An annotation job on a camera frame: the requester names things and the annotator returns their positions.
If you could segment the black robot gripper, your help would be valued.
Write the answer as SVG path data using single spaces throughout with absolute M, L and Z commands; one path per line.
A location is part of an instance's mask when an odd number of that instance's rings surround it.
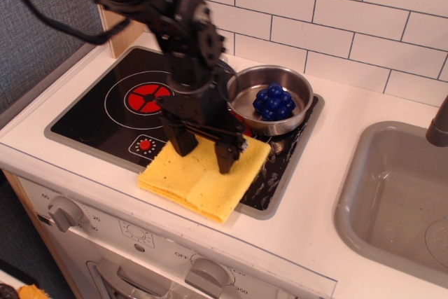
M 229 173 L 247 148 L 244 127 L 228 109 L 229 79 L 227 71 L 206 72 L 199 83 L 191 74 L 171 72 L 167 83 L 174 94 L 157 99 L 163 130 L 174 150 L 185 157 L 198 145 L 197 135 L 213 141 L 221 174 Z

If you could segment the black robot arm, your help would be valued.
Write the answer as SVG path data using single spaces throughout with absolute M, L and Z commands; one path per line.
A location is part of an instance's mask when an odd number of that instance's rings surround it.
M 186 156 L 197 136 L 215 143 L 220 173 L 227 174 L 246 148 L 242 124 L 228 111 L 228 75 L 221 63 L 224 37 L 204 0 L 93 0 L 106 10 L 145 24 L 170 68 L 172 96 L 157 99 L 175 151 Z

